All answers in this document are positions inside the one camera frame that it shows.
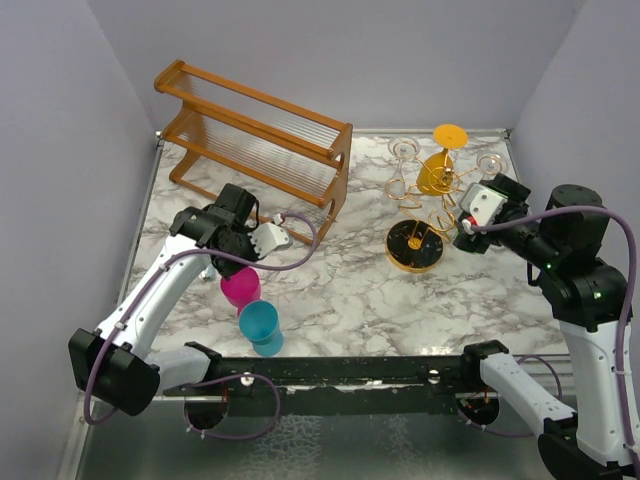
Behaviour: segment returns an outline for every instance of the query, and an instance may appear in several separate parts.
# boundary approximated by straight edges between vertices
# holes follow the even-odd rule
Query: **teal cup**
[[[272,357],[282,349],[284,337],[280,331],[278,311],[264,300],[246,305],[238,319],[240,331],[262,357]]]

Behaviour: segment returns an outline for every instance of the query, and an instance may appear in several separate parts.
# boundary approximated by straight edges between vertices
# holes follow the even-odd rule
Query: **pink cup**
[[[220,290],[229,303],[238,309],[240,315],[244,307],[260,300],[260,277],[253,268],[245,267],[229,280],[223,278],[220,281]]]

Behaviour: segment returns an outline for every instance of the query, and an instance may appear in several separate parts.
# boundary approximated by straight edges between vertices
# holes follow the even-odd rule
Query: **wooden dish rack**
[[[182,100],[180,112],[162,133],[187,149],[170,173],[171,181],[215,199],[215,193],[184,178],[200,156],[207,157],[321,210],[330,205],[318,230],[318,241],[324,238],[347,195],[352,125],[181,60],[158,75],[154,85]],[[290,233],[311,243],[307,236]]]

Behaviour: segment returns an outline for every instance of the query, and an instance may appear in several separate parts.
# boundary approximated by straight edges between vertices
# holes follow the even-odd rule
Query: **white marble surface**
[[[439,147],[419,138],[426,159]],[[406,218],[384,209],[381,188],[395,170],[388,138],[354,136],[349,194],[338,220],[312,259],[289,272],[260,272],[262,298],[277,307],[285,345],[279,356],[445,355],[464,345],[498,339],[513,353],[566,353],[557,321],[539,290],[527,286],[525,263],[504,249],[484,256],[445,246],[442,260],[425,274],[405,273],[388,260],[388,229]],[[499,137],[471,138],[458,153],[456,168],[475,165],[483,149],[507,154]],[[173,166],[184,150],[166,144],[132,273],[135,283],[158,254],[174,215],[189,205],[209,203],[197,193],[171,183]],[[417,162],[405,165],[408,181]],[[465,182],[480,175],[464,176]],[[293,197],[215,162],[200,159],[188,177],[219,191],[226,182],[248,188],[261,202],[261,213],[288,207],[317,211]],[[430,199],[426,211],[438,201]],[[296,242],[265,261],[284,265],[302,257],[307,247]],[[197,279],[164,323],[154,350],[197,341],[228,356],[255,355],[237,327],[235,308],[218,282]]]

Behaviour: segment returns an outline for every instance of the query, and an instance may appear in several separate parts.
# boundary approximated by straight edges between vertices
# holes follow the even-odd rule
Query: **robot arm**
[[[621,478],[621,471],[634,460],[625,445],[626,412],[621,408],[624,402],[616,384],[621,372],[615,363],[627,283],[619,271],[596,257],[608,217],[598,213],[602,204],[595,192],[562,185],[553,191],[547,210],[586,208],[481,233],[482,227],[527,217],[529,193],[503,175],[472,185],[460,202],[463,211],[454,245],[472,253],[503,245],[540,269],[536,282],[530,283],[540,286],[554,318],[560,320],[573,366],[579,423],[572,409],[540,392],[506,352],[465,349],[465,355],[475,359],[482,383],[503,394],[538,435],[540,454],[555,478]],[[622,343],[625,371],[629,371],[629,330],[625,329]],[[626,377],[628,415],[635,427],[640,423],[631,378]]]
[[[71,338],[69,351],[79,388],[87,390],[92,383],[91,394],[137,415],[158,391],[202,380],[210,363],[207,355],[191,346],[149,355],[151,344],[201,272],[213,266],[229,277],[244,268],[229,255],[255,262],[291,246],[287,232],[273,223],[245,227],[254,205],[255,197],[229,184],[214,204],[189,207],[176,215],[171,236],[124,302],[94,332],[79,329]],[[227,255],[199,254],[202,248]]]

